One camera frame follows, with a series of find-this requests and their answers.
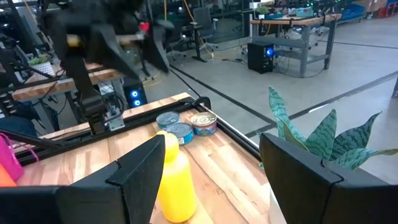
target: wooden table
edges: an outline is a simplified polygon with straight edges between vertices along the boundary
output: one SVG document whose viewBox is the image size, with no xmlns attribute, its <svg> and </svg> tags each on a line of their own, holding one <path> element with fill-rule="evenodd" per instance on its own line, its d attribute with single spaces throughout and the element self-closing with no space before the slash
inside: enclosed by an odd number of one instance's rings
<svg viewBox="0 0 398 224">
<path fill-rule="evenodd" d="M 316 17 L 311 19 L 299 20 L 299 17 L 282 17 L 278 19 L 267 19 L 267 20 L 251 20 L 252 25 L 252 39 L 253 42 L 262 42 L 274 44 L 274 46 L 286 46 L 298 50 L 275 50 L 275 55 L 281 57 L 288 57 L 300 60 L 300 71 L 299 72 L 288 72 L 290 76 L 298 78 L 308 78 L 314 76 L 314 74 L 306 74 L 307 65 L 320 60 L 324 61 L 323 69 L 328 69 L 331 59 L 331 52 L 333 49 L 333 42 L 335 39 L 336 24 L 341 19 L 341 14 L 330 14 L 325 17 Z M 311 47 L 310 44 L 310 32 L 313 26 L 323 26 L 323 22 L 329 27 L 328 41 L 326 43 L 326 53 L 324 55 L 309 55 L 308 51 Z M 260 25 L 277 26 L 275 37 L 270 36 L 259 36 L 258 30 Z M 280 37 L 282 25 L 301 26 L 301 38 L 300 39 L 286 39 L 284 36 Z"/>
<path fill-rule="evenodd" d="M 100 65 L 97 64 L 88 64 L 86 65 L 87 70 L 98 68 Z M 53 65 L 53 70 L 59 71 L 60 67 L 58 65 Z M 105 69 L 98 72 L 89 73 L 91 82 L 93 84 L 99 84 L 101 82 L 111 82 L 115 87 L 115 90 L 124 97 L 123 86 L 121 84 L 120 79 L 122 76 L 113 69 Z M 27 83 L 31 83 L 34 81 L 38 81 L 38 74 L 32 75 Z M 12 94 L 12 97 L 17 101 L 31 101 L 34 104 L 34 108 L 36 109 L 40 120 L 43 122 L 44 127 L 46 128 L 47 133 L 53 133 L 55 131 L 54 125 L 51 119 L 50 111 L 47 107 L 44 106 L 44 103 L 41 101 L 41 98 L 46 94 L 47 96 L 59 95 L 65 93 L 66 100 L 68 103 L 72 105 L 72 97 L 70 92 L 75 90 L 75 82 L 72 78 L 67 78 L 66 80 L 59 80 L 55 82 L 50 82 L 46 84 L 41 84 L 37 86 L 23 88 L 21 90 L 17 90 Z M 78 113 L 73 111 L 76 120 L 78 121 Z"/>
<path fill-rule="evenodd" d="M 124 112 L 132 116 L 188 97 L 179 94 Z M 197 113 L 181 114 L 183 121 Z M 87 124 L 49 134 L 52 138 L 86 129 Z M 69 185 L 108 165 L 142 144 L 158 131 L 155 123 L 141 126 L 96 143 L 25 167 L 18 185 Z M 269 184 L 259 162 L 221 130 L 208 137 L 195 136 L 181 146 L 190 161 L 198 208 L 186 223 L 268 223 Z M 156 203 L 151 223 L 168 223 Z"/>
</svg>

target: potted plant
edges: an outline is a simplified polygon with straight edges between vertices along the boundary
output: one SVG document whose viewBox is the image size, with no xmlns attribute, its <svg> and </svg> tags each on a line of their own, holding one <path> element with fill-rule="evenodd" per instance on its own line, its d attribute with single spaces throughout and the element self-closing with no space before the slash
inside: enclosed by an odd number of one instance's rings
<svg viewBox="0 0 398 224">
<path fill-rule="evenodd" d="M 290 122 L 282 97 L 271 86 L 269 87 L 269 106 L 275 116 L 280 138 L 341 167 L 355 170 L 372 156 L 390 156 L 398 153 L 398 149 L 380 151 L 366 149 L 373 122 L 381 112 L 371 116 L 363 125 L 351 128 L 335 137 L 337 116 L 336 111 L 332 110 L 309 137 L 305 138 Z M 286 223 L 272 190 L 269 216 L 271 224 Z"/>
<path fill-rule="evenodd" d="M 256 11 L 259 14 L 259 19 L 265 19 L 266 14 L 269 13 L 269 9 L 267 6 L 259 6 L 259 7 L 257 7 Z"/>
<path fill-rule="evenodd" d="M 50 56 L 47 54 L 39 55 L 28 61 L 29 66 L 32 68 L 39 70 L 41 72 L 47 73 L 49 75 L 55 75 L 54 70 L 50 63 Z"/>
</svg>

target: wooden tabletop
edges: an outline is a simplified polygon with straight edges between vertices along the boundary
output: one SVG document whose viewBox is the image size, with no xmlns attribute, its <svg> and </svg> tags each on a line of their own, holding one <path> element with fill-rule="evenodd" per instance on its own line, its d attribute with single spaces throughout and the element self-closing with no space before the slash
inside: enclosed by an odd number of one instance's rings
<svg viewBox="0 0 398 224">
<path fill-rule="evenodd" d="M 341 14 L 330 14 L 326 15 L 325 22 L 330 22 L 334 20 L 339 20 L 341 18 Z M 275 25 L 289 25 L 290 20 L 292 20 L 292 25 L 302 25 L 302 26 L 311 26 L 323 23 L 323 17 L 311 18 L 311 19 L 302 19 L 302 17 L 281 17 L 278 19 L 264 19 L 264 20 L 251 20 L 251 24 L 275 24 Z"/>
<path fill-rule="evenodd" d="M 124 112 L 124 117 L 167 105 L 189 96 L 179 94 Z M 198 111 L 181 114 L 183 121 Z M 49 134 L 52 138 L 70 131 L 87 128 L 87 124 Z M 155 123 L 83 146 L 24 167 L 25 174 L 18 185 L 69 185 L 108 165 L 145 142 L 158 131 Z M 232 224 L 268 223 L 269 184 L 259 162 L 238 146 L 221 130 L 208 137 L 195 136 L 180 146 L 187 155 L 198 207 L 186 223 Z M 151 223 L 168 223 L 158 202 L 152 212 Z"/>
<path fill-rule="evenodd" d="M 86 65 L 87 70 L 98 68 L 100 65 L 97 64 L 88 64 Z M 54 72 L 60 70 L 58 65 L 53 65 Z M 93 72 L 89 74 L 92 83 L 99 83 L 103 81 L 107 81 L 119 76 L 119 73 L 113 69 L 105 69 L 98 72 Z M 37 81 L 36 74 L 32 75 L 27 83 Z M 28 101 L 35 98 L 40 98 L 44 96 L 49 90 L 49 93 L 56 93 L 61 91 L 67 91 L 75 88 L 75 83 L 71 78 L 67 80 L 62 80 L 59 82 L 50 82 L 46 84 L 41 84 L 37 86 L 32 86 L 28 88 L 23 88 L 21 90 L 17 90 L 12 94 L 14 100 L 18 101 Z"/>
</svg>

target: computer tower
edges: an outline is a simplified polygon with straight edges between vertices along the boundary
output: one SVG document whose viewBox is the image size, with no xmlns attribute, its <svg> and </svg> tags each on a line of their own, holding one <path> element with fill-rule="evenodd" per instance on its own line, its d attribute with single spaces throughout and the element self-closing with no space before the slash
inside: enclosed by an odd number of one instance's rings
<svg viewBox="0 0 398 224">
<path fill-rule="evenodd" d="M 124 77 L 123 91 L 129 108 L 135 108 L 148 103 L 144 86 L 140 80 Z"/>
<path fill-rule="evenodd" d="M 272 72 L 274 61 L 274 44 L 248 43 L 248 68 L 260 74 Z"/>
</svg>

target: gray floor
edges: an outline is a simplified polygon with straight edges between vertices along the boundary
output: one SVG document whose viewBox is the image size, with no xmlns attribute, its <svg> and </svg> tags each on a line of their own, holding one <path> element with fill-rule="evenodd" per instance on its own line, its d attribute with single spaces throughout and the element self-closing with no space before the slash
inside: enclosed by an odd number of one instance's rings
<svg viewBox="0 0 398 224">
<path fill-rule="evenodd" d="M 201 63 L 190 57 L 172 62 L 179 69 L 189 73 L 198 80 L 230 96 L 251 109 L 274 119 L 268 106 L 268 86 L 272 85 L 284 97 L 289 114 L 302 111 L 322 101 L 365 85 L 378 78 L 398 71 L 398 16 L 387 19 L 373 19 L 362 23 L 349 23 L 339 26 L 336 31 L 333 56 L 329 70 L 313 78 L 292 78 L 277 72 L 260 75 L 248 70 L 246 65 L 225 62 L 220 58 L 242 57 L 240 48 L 247 39 L 220 43 L 219 51 L 214 52 L 215 59 L 203 51 L 203 57 L 209 59 Z M 322 54 L 325 43 L 313 47 L 311 54 Z M 297 71 L 295 60 L 280 62 L 281 70 L 291 74 Z M 323 62 L 311 64 L 309 74 L 321 71 Z M 197 82 L 181 75 L 199 94 L 209 96 L 213 110 L 243 134 L 268 125 L 267 122 L 236 106 Z M 338 113 L 338 130 L 363 124 L 372 114 L 382 111 L 374 123 L 368 148 L 387 149 L 398 147 L 398 101 L 391 99 L 395 80 L 388 80 L 355 95 L 336 101 L 314 112 L 303 115 L 293 123 L 304 135 L 309 135 L 315 126 L 334 108 Z M 146 83 L 146 94 L 149 101 L 159 100 L 181 92 L 195 96 L 174 74 L 160 75 L 155 84 Z M 66 108 L 60 115 L 63 127 L 74 125 L 70 119 L 70 110 Z M 398 184 L 398 155 L 378 156 L 368 160 L 361 168 L 379 178 Z"/>
</svg>

